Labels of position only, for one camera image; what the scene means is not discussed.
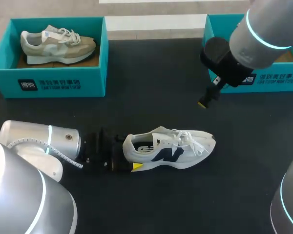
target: sneaker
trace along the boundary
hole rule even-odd
[[[128,135],[123,143],[123,152],[129,162],[142,163],[133,171],[160,165],[185,169],[207,158],[215,144],[213,135],[206,132],[159,127],[149,133]]]
[[[21,47],[27,55],[27,64],[73,64],[93,55],[96,43],[93,38],[81,37],[73,30],[69,32],[49,25],[41,33],[23,31]]]

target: white floor stripe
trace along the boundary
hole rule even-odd
[[[243,0],[99,0],[99,3],[189,2],[189,1],[243,1]]]
[[[206,14],[159,16],[106,16],[108,31],[201,29]]]

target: shoe sole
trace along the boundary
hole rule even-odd
[[[75,64],[78,62],[85,61],[88,58],[92,57],[92,55],[94,55],[94,52],[95,50],[77,58],[60,58],[60,57],[50,57],[50,56],[48,57],[47,56],[45,57],[44,56],[25,56],[25,57],[27,57],[26,63],[28,65],[46,64],[50,62],[60,62],[63,64]]]

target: black mat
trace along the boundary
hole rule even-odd
[[[273,234],[270,203],[293,159],[293,92],[222,95],[197,105],[208,73],[201,39],[110,41],[105,98],[0,97],[7,119],[96,131],[158,126],[216,137],[214,153],[187,170],[84,175],[65,166],[78,207],[76,234]]]

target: shoe box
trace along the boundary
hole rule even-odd
[[[92,37],[95,55],[77,64],[27,65],[22,31],[39,33],[48,25]],[[108,38],[104,17],[11,19],[0,41],[0,91],[4,98],[104,97]]]
[[[231,34],[242,20],[244,14],[207,15],[203,46],[212,37],[229,41]],[[209,70],[213,81],[216,74]],[[293,91],[293,47],[269,68],[254,70],[242,85],[233,88],[226,85],[221,93],[280,92]]]

